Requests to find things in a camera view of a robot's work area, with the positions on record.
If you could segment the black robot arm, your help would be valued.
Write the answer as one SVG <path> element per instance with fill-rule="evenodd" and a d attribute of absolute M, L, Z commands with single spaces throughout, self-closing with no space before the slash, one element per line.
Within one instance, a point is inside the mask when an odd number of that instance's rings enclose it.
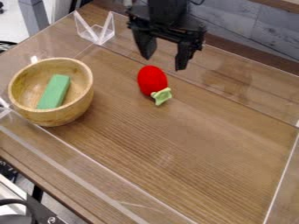
<path fill-rule="evenodd" d="M 132 4 L 125 13 L 127 27 L 133 33 L 141 56 L 149 60 L 157 39 L 177 45 L 175 70 L 184 70 L 196 51 L 203 48 L 205 24 L 188 13 L 189 0 L 147 0 L 147 5 Z"/>

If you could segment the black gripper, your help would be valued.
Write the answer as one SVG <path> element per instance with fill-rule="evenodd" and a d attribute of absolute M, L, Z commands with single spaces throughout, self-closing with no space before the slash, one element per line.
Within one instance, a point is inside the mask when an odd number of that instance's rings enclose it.
<path fill-rule="evenodd" d="M 188 14 L 185 9 L 173 12 L 149 5 L 132 6 L 127 10 L 135 43 L 141 56 L 149 60 L 156 50 L 156 40 L 164 39 L 177 44 L 175 70 L 184 70 L 193 53 L 201 50 L 205 24 Z"/>

